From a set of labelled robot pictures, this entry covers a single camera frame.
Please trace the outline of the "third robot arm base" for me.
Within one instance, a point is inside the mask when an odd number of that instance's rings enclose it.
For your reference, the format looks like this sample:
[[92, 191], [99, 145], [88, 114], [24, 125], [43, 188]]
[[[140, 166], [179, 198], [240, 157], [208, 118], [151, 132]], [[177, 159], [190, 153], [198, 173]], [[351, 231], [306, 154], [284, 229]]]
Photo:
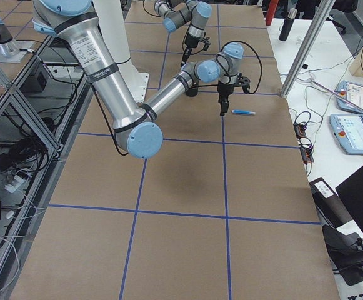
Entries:
[[0, 18], [0, 63], [20, 63], [25, 56], [21, 46]]

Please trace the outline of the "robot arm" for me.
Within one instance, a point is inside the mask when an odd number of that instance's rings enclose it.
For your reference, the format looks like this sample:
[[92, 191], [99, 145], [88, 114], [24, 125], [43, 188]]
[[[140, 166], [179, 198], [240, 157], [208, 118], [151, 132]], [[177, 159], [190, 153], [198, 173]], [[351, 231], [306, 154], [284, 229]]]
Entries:
[[168, 33], [173, 33], [182, 26], [189, 27], [183, 39], [183, 55], [181, 66], [185, 65], [193, 49], [203, 43], [207, 51], [211, 45], [210, 38], [206, 36], [206, 25], [212, 14], [212, 6], [204, 1], [154, 1], [155, 12], [163, 18], [163, 25]]
[[37, 32], [68, 43], [92, 89], [110, 112], [109, 130], [124, 155], [148, 159], [162, 146], [156, 119], [179, 96], [201, 82], [220, 85], [221, 111], [239, 85], [244, 49], [231, 41], [212, 58], [188, 62], [149, 99], [145, 98], [148, 74], [131, 62], [124, 15], [119, 1], [33, 1]]

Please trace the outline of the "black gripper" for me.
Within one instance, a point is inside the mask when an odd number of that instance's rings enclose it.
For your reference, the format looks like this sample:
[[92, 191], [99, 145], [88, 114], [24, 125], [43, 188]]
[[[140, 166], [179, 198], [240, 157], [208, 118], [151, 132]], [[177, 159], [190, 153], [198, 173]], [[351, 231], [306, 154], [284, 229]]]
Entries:
[[184, 66], [190, 56], [190, 50], [195, 49], [198, 47], [199, 43], [203, 43], [202, 51], [207, 51], [209, 46], [211, 45], [210, 37], [206, 36], [206, 31], [202, 31], [199, 36], [193, 36], [189, 33], [189, 31], [186, 32], [184, 39], [183, 39], [183, 55], [181, 60], [181, 66]]
[[218, 81], [217, 92], [219, 95], [218, 103], [220, 103], [221, 111], [220, 116], [225, 116], [229, 110], [228, 97], [234, 92], [234, 88], [242, 88], [244, 94], [250, 91], [250, 79], [239, 73], [234, 82], [223, 83]]

